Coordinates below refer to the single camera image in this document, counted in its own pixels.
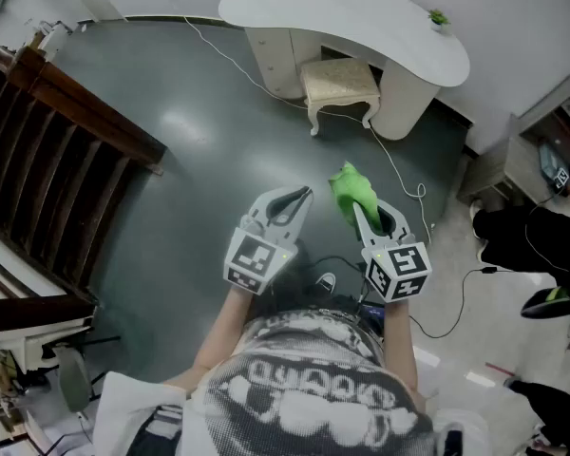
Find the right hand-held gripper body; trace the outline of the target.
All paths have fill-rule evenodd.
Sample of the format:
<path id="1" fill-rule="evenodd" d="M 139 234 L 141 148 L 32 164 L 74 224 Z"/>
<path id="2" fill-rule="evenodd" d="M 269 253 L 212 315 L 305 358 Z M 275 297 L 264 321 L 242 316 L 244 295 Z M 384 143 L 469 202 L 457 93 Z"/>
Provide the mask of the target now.
<path id="1" fill-rule="evenodd" d="M 414 234 L 398 239 L 369 235 L 361 237 L 365 260 L 364 277 L 385 302 L 398 302 L 420 295 L 431 276 L 428 252 Z"/>

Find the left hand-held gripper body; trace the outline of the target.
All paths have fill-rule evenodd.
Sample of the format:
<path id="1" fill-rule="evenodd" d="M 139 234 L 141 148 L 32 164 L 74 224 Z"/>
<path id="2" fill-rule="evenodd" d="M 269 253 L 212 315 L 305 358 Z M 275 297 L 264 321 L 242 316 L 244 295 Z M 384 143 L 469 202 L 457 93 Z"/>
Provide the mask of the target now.
<path id="1" fill-rule="evenodd" d="M 295 258 L 298 221 L 284 213 L 269 216 L 268 199 L 257 199 L 235 228 L 224 259 L 223 278 L 262 295 Z"/>

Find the green cloth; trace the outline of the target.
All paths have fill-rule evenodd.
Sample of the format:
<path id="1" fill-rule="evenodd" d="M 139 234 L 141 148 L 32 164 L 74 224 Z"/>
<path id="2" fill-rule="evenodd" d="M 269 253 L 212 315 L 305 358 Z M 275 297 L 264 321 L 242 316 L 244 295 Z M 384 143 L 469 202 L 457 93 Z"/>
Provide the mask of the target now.
<path id="1" fill-rule="evenodd" d="M 353 205 L 357 203 L 364 210 L 371 227 L 379 233 L 383 232 L 377 195 L 370 181 L 350 162 L 346 161 L 340 171 L 330 177 L 329 185 L 337 206 L 350 226 L 356 225 Z"/>

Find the person's left forearm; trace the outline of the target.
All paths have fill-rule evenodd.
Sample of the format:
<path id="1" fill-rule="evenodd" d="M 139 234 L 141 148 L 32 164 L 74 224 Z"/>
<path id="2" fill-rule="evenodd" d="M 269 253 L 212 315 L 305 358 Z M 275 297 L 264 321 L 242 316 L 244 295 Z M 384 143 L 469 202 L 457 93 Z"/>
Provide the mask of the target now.
<path id="1" fill-rule="evenodd" d="M 229 358 L 241 338 L 253 298 L 252 293 L 232 286 L 193 365 L 164 384 L 190 392 L 207 372 Z"/>

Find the person's right forearm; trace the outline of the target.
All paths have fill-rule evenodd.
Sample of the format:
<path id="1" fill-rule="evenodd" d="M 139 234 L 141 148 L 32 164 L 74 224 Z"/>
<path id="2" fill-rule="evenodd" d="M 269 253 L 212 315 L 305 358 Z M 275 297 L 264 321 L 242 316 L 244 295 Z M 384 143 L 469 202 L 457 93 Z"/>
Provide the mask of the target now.
<path id="1" fill-rule="evenodd" d="M 407 301 L 385 305 L 383 345 L 386 369 L 403 382 L 415 403 L 422 406 L 424 398 L 418 392 L 418 373 Z"/>

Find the white curved table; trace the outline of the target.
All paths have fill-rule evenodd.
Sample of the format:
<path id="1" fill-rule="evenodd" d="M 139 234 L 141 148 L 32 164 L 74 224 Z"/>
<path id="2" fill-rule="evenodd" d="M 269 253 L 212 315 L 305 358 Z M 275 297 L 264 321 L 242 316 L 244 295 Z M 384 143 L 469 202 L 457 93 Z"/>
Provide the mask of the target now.
<path id="1" fill-rule="evenodd" d="M 449 31 L 435 30 L 411 0 L 220 0 L 220 18 L 245 30 L 263 82 L 282 99 L 301 99 L 304 64 L 332 36 L 385 57 L 380 106 L 370 125 L 382 137 L 405 138 L 438 91 L 460 86 L 470 62 Z"/>

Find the person's black trousers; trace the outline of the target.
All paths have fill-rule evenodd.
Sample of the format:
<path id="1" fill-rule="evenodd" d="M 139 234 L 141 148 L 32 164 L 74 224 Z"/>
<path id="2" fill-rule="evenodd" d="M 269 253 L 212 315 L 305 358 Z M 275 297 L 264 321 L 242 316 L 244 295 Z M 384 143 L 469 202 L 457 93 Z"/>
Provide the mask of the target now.
<path id="1" fill-rule="evenodd" d="M 321 287 L 317 281 L 323 275 L 321 266 L 330 266 L 335 261 L 349 267 L 356 275 L 361 275 L 365 262 L 352 263 L 342 256 L 323 256 L 310 260 L 304 243 L 297 243 L 298 256 L 279 274 L 268 289 L 255 301 L 256 315 L 272 315 L 293 310 L 334 310 L 342 314 L 359 316 L 369 322 L 383 320 L 384 316 L 363 307 L 350 294 L 338 294 L 335 290 Z"/>

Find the grey wooden cabinet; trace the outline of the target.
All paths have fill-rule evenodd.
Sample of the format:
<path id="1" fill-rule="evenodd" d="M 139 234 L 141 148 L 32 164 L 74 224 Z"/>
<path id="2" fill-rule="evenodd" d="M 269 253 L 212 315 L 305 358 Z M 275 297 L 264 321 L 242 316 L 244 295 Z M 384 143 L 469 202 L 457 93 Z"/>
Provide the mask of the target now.
<path id="1" fill-rule="evenodd" d="M 543 143 L 561 157 L 570 176 L 570 74 L 522 115 L 513 115 L 504 139 L 468 164 L 458 200 L 496 195 L 513 203 L 548 200 L 555 191 L 542 175 Z"/>

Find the cream upholstered stool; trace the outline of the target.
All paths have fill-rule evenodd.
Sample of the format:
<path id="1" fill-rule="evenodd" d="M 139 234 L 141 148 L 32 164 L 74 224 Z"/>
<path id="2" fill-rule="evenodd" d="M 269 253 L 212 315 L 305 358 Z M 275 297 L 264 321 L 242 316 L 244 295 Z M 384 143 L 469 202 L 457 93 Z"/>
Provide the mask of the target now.
<path id="1" fill-rule="evenodd" d="M 366 62 L 346 58 L 306 63 L 301 68 L 300 80 L 306 93 L 313 137 L 319 131 L 317 115 L 325 106 L 366 103 L 369 109 L 361 124 L 371 128 L 371 118 L 380 107 L 380 90 Z"/>

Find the person's black white printed shirt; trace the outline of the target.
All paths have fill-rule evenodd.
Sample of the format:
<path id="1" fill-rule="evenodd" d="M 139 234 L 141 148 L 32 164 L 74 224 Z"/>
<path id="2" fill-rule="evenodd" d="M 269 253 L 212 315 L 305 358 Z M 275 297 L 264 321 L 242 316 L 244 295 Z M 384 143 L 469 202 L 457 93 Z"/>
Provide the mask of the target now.
<path id="1" fill-rule="evenodd" d="M 434 424 L 382 355 L 334 313 L 260 317 L 189 389 L 108 374 L 95 456 L 471 456 L 461 424 Z"/>

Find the black and green shoe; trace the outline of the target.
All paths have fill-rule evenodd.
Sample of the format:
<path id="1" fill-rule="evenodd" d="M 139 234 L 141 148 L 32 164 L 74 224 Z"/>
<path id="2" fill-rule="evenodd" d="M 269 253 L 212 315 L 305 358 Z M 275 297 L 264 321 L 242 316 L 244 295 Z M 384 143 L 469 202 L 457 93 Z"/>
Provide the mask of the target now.
<path id="1" fill-rule="evenodd" d="M 522 306 L 528 319 L 553 319 L 570 315 L 570 288 L 555 287 L 534 293 Z"/>

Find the small green potted plant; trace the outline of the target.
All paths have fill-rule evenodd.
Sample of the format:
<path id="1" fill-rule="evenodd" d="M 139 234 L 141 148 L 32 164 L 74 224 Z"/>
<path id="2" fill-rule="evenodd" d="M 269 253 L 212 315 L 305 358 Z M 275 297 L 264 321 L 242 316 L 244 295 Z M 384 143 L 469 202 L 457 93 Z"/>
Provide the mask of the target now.
<path id="1" fill-rule="evenodd" d="M 450 21 L 447 16 L 439 9 L 431 9 L 428 12 L 428 19 L 432 30 L 439 33 L 448 33 Z"/>

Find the grey bag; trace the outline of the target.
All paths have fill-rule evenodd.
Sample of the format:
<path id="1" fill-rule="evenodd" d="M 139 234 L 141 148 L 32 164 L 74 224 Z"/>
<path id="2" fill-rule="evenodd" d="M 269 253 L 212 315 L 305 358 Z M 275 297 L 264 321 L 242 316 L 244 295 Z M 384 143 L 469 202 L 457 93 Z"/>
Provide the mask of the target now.
<path id="1" fill-rule="evenodd" d="M 83 412 L 92 398 L 92 384 L 82 355 L 74 348 L 57 347 L 57 382 L 68 410 Z"/>

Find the white striped bed base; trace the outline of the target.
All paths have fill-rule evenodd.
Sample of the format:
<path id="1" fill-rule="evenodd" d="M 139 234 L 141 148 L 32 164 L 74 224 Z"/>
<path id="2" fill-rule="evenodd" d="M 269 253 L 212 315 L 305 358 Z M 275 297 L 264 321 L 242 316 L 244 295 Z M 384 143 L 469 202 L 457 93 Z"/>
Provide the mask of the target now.
<path id="1" fill-rule="evenodd" d="M 91 328 L 95 305 L 39 273 L 0 238 L 0 351 L 23 373 L 58 366 L 52 347 Z"/>

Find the dark wooden slatted frame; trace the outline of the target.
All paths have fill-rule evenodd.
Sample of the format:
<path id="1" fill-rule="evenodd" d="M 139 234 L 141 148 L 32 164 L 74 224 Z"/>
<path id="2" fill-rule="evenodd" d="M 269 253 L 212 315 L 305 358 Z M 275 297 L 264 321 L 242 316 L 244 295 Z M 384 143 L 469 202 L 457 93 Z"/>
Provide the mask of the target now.
<path id="1" fill-rule="evenodd" d="M 0 46 L 0 244 L 61 293 L 0 260 L 0 332 L 85 319 L 88 284 L 134 175 L 165 145 L 32 47 Z"/>

